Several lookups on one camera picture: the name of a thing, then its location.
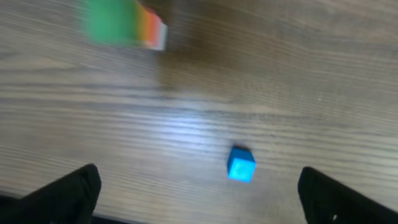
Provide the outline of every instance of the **small blue block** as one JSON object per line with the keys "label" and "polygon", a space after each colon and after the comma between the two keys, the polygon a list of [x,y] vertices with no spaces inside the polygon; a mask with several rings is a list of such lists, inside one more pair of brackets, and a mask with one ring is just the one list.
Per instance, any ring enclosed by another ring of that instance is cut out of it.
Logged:
{"label": "small blue block", "polygon": [[233,147],[227,166],[230,179],[250,182],[256,169],[256,162],[250,151]]}

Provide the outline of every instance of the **wooden table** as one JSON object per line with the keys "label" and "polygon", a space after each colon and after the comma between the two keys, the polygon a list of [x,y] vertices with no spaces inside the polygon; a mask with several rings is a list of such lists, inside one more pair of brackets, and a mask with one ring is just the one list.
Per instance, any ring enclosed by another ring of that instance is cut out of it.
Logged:
{"label": "wooden table", "polygon": [[[95,45],[72,0],[0,2],[0,190],[94,162],[95,213],[305,223],[313,166],[398,210],[398,2],[175,0],[166,52]],[[250,184],[227,179],[234,143]]]}

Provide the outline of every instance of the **green cube face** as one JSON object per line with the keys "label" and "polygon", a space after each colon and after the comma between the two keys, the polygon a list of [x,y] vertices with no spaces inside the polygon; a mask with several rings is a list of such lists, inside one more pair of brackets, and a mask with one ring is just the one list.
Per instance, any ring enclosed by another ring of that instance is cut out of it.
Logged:
{"label": "green cube face", "polygon": [[94,42],[137,43],[136,0],[84,0],[83,30]]}

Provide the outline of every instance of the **wooden surface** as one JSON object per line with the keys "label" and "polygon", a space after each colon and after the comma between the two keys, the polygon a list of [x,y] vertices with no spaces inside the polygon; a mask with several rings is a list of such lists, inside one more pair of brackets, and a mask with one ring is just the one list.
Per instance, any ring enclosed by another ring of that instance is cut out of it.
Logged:
{"label": "wooden surface", "polygon": [[[100,215],[305,223],[313,166],[398,210],[397,1],[163,3],[160,53],[90,43],[78,1],[0,1],[0,191],[94,162]],[[227,179],[235,142],[251,184]]]}

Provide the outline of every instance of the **cube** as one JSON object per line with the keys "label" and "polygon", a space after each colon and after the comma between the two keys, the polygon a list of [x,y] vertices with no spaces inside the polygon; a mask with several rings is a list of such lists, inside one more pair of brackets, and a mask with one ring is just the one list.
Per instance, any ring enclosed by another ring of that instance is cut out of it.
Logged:
{"label": "cube", "polygon": [[256,162],[252,153],[247,149],[233,147],[227,166],[230,179],[250,182],[256,169]]}

